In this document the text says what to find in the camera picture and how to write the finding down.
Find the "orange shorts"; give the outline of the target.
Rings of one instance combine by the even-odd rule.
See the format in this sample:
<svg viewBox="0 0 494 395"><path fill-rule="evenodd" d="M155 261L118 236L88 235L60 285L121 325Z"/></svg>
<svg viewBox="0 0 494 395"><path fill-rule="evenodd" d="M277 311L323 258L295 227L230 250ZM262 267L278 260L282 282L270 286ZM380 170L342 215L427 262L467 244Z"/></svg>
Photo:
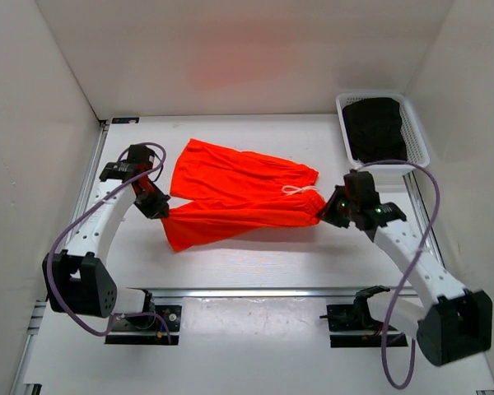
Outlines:
<svg viewBox="0 0 494 395"><path fill-rule="evenodd" d="M325 200L317 170L254 151L192 139L172 175L170 193L186 203L162 221L175 252L263 228L317 225Z"/></svg>

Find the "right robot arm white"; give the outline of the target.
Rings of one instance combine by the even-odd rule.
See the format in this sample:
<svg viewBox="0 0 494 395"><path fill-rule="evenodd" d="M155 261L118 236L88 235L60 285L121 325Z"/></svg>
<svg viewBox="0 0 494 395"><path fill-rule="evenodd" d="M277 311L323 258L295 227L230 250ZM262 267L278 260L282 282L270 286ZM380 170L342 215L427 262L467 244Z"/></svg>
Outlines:
<svg viewBox="0 0 494 395"><path fill-rule="evenodd" d="M386 253L407 278L420 302L393 297L390 288L372 286L356 293L352 306L328 318L337 330L371 329L389 321L416 340L434 366L488 351L492 346L492 300L471 291L420 245L422 239L393 202L381 202L371 173L353 170L319 212L321 221L340 228L355 225Z"/></svg>

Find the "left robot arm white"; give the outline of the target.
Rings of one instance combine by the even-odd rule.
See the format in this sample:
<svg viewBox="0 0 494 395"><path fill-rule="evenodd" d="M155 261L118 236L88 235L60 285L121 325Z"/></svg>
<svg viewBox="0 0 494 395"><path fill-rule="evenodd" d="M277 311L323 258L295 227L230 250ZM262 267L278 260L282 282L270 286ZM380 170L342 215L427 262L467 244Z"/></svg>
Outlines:
<svg viewBox="0 0 494 395"><path fill-rule="evenodd" d="M123 314L138 329L156 320L151 294L118 286L106 267L110 246L130 207L149 220L169 215L169 195L151 180L161 172L165 149L155 143L131 145L105 165L89 209L56 241L43 261L51 309L76 316L108 318Z"/></svg>

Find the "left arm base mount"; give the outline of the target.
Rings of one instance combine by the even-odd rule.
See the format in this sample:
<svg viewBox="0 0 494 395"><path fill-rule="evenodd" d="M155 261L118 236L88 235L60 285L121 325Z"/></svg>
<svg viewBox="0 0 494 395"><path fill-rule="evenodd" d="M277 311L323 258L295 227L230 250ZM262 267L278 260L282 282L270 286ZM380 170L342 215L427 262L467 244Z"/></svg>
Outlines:
<svg viewBox="0 0 494 395"><path fill-rule="evenodd" d="M106 345L125 346L178 346L182 320L182 305L155 301L147 292L145 312L154 316L121 318L105 337Z"/></svg>

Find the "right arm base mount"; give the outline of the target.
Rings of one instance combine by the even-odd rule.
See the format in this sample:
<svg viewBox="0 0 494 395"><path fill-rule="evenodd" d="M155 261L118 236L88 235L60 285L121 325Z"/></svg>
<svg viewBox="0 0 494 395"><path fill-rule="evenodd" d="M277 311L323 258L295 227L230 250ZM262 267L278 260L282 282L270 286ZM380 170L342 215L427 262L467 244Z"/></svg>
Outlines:
<svg viewBox="0 0 494 395"><path fill-rule="evenodd" d="M359 290L350 304L328 304L319 319L328 323L330 347L380 348L384 323L371 317L367 302L388 292L386 286L372 286Z"/></svg>

